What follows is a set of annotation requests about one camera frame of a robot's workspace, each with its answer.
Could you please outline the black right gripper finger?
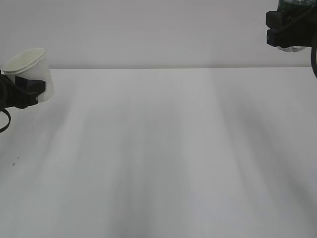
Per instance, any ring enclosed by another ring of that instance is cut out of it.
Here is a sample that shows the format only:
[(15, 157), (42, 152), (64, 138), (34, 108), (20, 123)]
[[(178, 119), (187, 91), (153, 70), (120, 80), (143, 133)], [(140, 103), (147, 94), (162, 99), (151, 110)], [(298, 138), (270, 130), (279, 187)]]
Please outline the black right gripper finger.
[(283, 49), (292, 46), (311, 47), (313, 37), (316, 33), (316, 28), (300, 28), (285, 31), (275, 31), (273, 29), (270, 29), (267, 30), (266, 42), (270, 46), (281, 47)]
[(281, 11), (268, 11), (265, 23), (270, 29), (284, 29), (298, 22), (314, 21), (317, 9), (313, 7), (299, 7)]

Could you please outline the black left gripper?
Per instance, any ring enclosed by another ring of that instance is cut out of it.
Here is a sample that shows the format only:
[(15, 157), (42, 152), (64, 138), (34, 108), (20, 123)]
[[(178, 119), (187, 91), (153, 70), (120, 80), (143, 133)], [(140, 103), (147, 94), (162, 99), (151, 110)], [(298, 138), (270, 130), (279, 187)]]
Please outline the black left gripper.
[(41, 80), (30, 80), (20, 76), (13, 82), (8, 76), (1, 74), (0, 82), (6, 92), (4, 107), (24, 109), (38, 104), (38, 96), (46, 91), (46, 83)]

